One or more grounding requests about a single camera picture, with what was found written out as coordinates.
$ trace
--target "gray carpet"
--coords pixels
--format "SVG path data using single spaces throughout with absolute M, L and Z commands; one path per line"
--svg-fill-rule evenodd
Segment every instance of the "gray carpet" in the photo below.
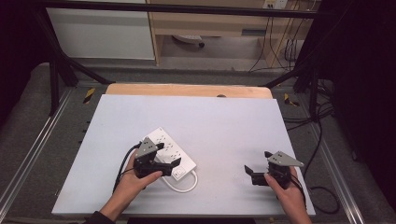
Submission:
M 274 78 L 276 74 L 225 71 L 183 71 L 161 69 L 101 69 L 95 70 L 99 75 L 118 82 L 154 82 L 154 83 L 191 83 L 191 84 L 221 84 L 257 86 Z M 85 82 L 91 81 L 83 75 L 79 76 Z M 279 102 L 281 113 L 287 118 L 304 118 L 300 106 L 284 104 L 285 90 L 293 80 L 274 89 L 274 97 Z M 46 67 L 37 67 L 33 72 L 29 86 L 21 101 L 13 109 L 7 123 L 0 130 L 1 167 L 0 192 L 3 192 L 12 176 L 17 172 L 19 164 L 35 141 L 40 129 L 44 126 L 50 112 L 49 74 Z M 82 103 L 88 86 L 75 88 L 66 109 L 53 130 L 47 144 L 44 146 L 31 173 L 22 186 L 20 193 L 10 207 L 7 217 L 30 217 L 41 219 L 64 219 L 52 215 L 51 209 L 56 201 L 55 193 L 62 188 L 64 180 L 78 152 L 79 141 L 84 137 L 83 130 L 89 127 L 88 120 L 106 91 L 106 86 L 96 87 L 91 101 Z M 298 98 L 288 91 L 290 99 Z M 377 188 L 367 167 L 363 163 L 351 159 L 350 148 L 340 130 L 337 119 L 327 117 L 322 121 L 323 134 L 331 148 L 337 164 L 343 171 L 355 201 L 361 210 L 366 223 L 396 223 L 394 211 L 389 207 L 381 191 Z M 296 156 L 302 162 L 307 162 L 316 146 L 316 139 L 309 125 L 289 132 L 290 141 Z M 322 186 L 333 189 L 328 171 L 323 165 L 320 153 L 315 157 L 306 177 L 308 187 Z M 333 198 L 324 191 L 314 190 L 312 201 L 324 208 L 333 209 Z M 327 215 L 317 211 L 312 217 L 315 223 L 348 223 L 347 215 L 341 206 L 338 213 Z M 282 223 L 285 217 L 275 217 Z M 257 223 L 269 223 L 269 219 L 257 220 Z

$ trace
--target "hand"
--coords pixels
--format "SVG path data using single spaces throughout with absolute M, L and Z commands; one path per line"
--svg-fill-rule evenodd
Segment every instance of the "hand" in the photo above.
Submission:
M 292 175 L 297 176 L 294 167 L 290 167 L 290 172 Z M 287 189 L 282 189 L 273 177 L 268 174 L 265 174 L 264 177 L 275 192 L 291 223 L 312 223 L 306 213 L 303 195 L 297 186 L 290 182 Z
M 134 167 L 134 152 L 128 161 L 125 170 L 130 170 Z M 128 207 L 131 201 L 139 194 L 139 192 L 146 186 L 156 181 L 163 175 L 163 172 L 157 171 L 144 178 L 139 179 L 134 170 L 130 170 L 123 174 L 120 183 L 114 191 L 111 198 L 107 201 L 100 212 L 112 221 L 116 221 L 119 215 Z

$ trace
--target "black sleeve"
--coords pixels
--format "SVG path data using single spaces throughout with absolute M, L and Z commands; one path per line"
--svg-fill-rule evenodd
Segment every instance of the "black sleeve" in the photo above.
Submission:
M 84 222 L 84 224 L 115 224 L 108 217 L 105 217 L 100 212 L 94 212 L 92 216 L 88 219 L 88 221 Z

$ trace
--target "power strip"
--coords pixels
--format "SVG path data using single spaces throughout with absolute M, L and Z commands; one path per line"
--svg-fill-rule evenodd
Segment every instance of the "power strip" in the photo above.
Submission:
M 163 149 L 157 151 L 157 159 L 161 162 L 171 163 L 178 158 L 181 158 L 180 165 L 175 167 L 172 171 L 172 177 L 178 181 L 183 176 L 187 175 L 197 166 L 195 162 L 184 152 L 183 149 L 169 136 L 163 129 L 158 128 L 147 137 L 151 139 L 154 144 L 164 143 Z

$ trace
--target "white table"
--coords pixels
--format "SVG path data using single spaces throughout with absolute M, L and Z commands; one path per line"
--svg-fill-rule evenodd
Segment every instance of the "white table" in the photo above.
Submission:
M 267 166 L 264 151 L 295 157 L 276 100 L 193 96 L 103 95 L 64 187 L 55 215 L 86 217 L 110 197 L 127 150 L 163 127 L 197 163 L 188 193 L 162 180 L 124 211 L 129 217 L 268 217 L 284 215 L 269 187 L 252 186 L 244 165 Z M 315 214 L 304 186 L 307 211 Z M 186 176 L 179 187 L 192 184 Z

